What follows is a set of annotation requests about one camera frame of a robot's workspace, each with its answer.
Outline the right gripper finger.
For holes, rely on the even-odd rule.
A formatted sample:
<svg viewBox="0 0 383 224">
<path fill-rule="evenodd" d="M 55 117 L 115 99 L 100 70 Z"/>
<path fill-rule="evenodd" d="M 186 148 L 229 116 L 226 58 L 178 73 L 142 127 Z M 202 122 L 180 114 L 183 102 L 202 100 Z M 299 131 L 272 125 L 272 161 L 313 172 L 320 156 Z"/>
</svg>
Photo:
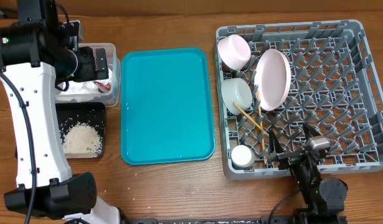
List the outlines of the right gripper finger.
<svg viewBox="0 0 383 224">
<path fill-rule="evenodd" d="M 309 138 L 320 136 L 321 133 L 317 132 L 309 123 L 304 122 L 303 123 L 303 131 L 305 134 L 306 140 L 309 140 Z"/>
<path fill-rule="evenodd" d="M 269 145 L 268 161 L 283 161 L 285 158 L 284 149 L 272 130 L 269 131 Z"/>
</svg>

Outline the white paper wrapper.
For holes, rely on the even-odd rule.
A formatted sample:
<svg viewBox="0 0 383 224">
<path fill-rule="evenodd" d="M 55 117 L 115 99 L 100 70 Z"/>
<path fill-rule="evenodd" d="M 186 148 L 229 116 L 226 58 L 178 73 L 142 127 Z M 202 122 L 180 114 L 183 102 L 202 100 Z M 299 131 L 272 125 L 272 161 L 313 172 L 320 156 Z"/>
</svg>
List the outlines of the white paper wrapper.
<svg viewBox="0 0 383 224">
<path fill-rule="evenodd" d="M 55 89 L 56 95 L 78 95 L 78 94 L 95 94 L 95 93 L 108 93 L 112 90 L 113 72 L 108 69 L 108 79 L 94 80 L 87 82 L 69 82 L 67 91 L 60 91 Z"/>
</svg>

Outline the white cup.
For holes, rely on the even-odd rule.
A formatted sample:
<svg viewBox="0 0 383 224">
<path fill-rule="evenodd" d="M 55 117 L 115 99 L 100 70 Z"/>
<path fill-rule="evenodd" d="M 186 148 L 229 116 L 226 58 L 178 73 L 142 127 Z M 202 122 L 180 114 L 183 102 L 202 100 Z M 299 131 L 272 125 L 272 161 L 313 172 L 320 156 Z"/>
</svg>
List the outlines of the white cup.
<svg viewBox="0 0 383 224">
<path fill-rule="evenodd" d="M 238 145 L 231 150 L 230 160 L 235 169 L 248 170 L 255 162 L 255 154 L 249 147 Z"/>
</svg>

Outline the wooden chopstick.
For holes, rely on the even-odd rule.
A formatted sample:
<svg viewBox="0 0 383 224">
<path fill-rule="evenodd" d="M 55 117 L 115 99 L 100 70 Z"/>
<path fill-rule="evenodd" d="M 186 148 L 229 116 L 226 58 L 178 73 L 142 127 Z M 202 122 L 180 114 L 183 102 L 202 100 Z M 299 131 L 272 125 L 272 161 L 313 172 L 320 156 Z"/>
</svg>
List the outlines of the wooden chopstick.
<svg viewBox="0 0 383 224">
<path fill-rule="evenodd" d="M 256 95 L 257 95 L 257 100 L 260 103 L 261 101 L 260 101 L 259 91 L 256 92 Z M 258 106 L 258 114 L 259 114 L 259 116 L 262 116 L 262 108 L 261 108 L 260 104 Z M 265 149 L 265 139 L 264 138 L 262 139 L 262 149 Z M 263 157 L 263 161 L 264 161 L 264 164 L 266 166 L 267 165 L 267 157 L 266 156 Z"/>
<path fill-rule="evenodd" d="M 236 102 L 233 102 L 233 105 L 249 120 L 251 121 L 262 133 L 269 137 L 269 134 L 259 125 L 249 114 L 247 114 Z"/>
</svg>

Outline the pile of white rice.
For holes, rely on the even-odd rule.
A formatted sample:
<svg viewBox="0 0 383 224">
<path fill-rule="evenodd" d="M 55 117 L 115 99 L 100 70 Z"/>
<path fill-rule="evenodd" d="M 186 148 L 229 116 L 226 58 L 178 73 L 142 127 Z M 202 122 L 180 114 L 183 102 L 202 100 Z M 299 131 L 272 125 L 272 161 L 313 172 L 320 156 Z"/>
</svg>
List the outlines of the pile of white rice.
<svg viewBox="0 0 383 224">
<path fill-rule="evenodd" d="M 96 159 L 103 155 L 104 119 L 59 119 L 62 147 L 67 159 Z"/>
</svg>

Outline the grey shallow bowl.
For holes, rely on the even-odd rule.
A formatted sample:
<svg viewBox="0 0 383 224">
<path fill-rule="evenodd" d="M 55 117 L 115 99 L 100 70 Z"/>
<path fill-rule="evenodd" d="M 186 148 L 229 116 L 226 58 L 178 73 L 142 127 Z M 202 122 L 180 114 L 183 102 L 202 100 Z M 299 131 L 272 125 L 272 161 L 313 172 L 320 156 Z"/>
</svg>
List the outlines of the grey shallow bowl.
<svg viewBox="0 0 383 224">
<path fill-rule="evenodd" d="M 221 94 L 226 108 L 234 115 L 240 114 L 234 103 L 243 110 L 250 108 L 252 104 L 252 92 L 248 83 L 242 78 L 224 80 L 221 84 Z"/>
</svg>

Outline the large white plate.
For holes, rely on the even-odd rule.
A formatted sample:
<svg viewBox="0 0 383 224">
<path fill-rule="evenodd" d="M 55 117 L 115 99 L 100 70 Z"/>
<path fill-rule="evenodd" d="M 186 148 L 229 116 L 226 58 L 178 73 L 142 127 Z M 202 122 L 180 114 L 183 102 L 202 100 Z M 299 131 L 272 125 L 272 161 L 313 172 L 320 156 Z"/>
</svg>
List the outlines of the large white plate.
<svg viewBox="0 0 383 224">
<path fill-rule="evenodd" d="M 260 106 L 273 111 L 288 96 L 291 84 L 291 68 L 287 57 L 276 49 L 266 50 L 260 57 L 254 84 L 258 85 Z"/>
</svg>

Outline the pink bowl with rice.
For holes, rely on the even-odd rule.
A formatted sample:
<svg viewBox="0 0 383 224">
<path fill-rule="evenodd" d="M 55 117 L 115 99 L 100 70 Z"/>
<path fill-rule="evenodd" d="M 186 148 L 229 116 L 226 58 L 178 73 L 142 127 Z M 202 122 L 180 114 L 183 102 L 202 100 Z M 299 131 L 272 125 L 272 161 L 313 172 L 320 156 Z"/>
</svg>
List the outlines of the pink bowl with rice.
<svg viewBox="0 0 383 224">
<path fill-rule="evenodd" d="M 222 61 L 232 70 L 241 70 L 252 56 L 247 41 L 237 34 L 220 40 L 217 51 Z"/>
</svg>

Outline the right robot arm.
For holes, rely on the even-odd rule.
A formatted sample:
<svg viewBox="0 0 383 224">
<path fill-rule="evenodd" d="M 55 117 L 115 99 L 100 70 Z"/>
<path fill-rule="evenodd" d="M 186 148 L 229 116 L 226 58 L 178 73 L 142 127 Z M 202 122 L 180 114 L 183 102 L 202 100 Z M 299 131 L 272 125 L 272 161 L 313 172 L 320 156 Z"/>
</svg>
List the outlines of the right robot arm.
<svg viewBox="0 0 383 224">
<path fill-rule="evenodd" d="M 280 170 L 288 170 L 298 183 L 299 189 L 278 202 L 270 212 L 267 222 L 275 223 L 346 223 L 346 217 L 340 217 L 344 210 L 348 185 L 341 179 L 322 178 L 318 162 L 324 159 L 331 143 L 308 123 L 303 123 L 306 138 L 305 145 L 299 150 L 286 153 L 273 131 L 269 131 L 268 161 L 277 161 Z M 297 194 L 301 194 L 305 208 L 297 208 L 290 217 L 275 217 L 280 205 Z"/>
</svg>

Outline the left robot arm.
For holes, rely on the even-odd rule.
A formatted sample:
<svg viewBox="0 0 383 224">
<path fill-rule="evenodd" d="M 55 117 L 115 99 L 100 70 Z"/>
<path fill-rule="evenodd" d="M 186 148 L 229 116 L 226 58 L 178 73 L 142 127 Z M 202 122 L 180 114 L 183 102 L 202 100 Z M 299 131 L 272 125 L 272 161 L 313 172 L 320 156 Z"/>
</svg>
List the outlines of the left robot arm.
<svg viewBox="0 0 383 224">
<path fill-rule="evenodd" d="M 104 49 L 80 47 L 80 23 L 59 21 L 63 10 L 55 1 L 19 1 L 17 22 L 0 28 L 0 79 L 17 152 L 17 187 L 4 203 L 27 219 L 127 223 L 98 196 L 92 173 L 72 174 L 62 148 L 55 91 L 61 83 L 108 78 Z"/>
</svg>

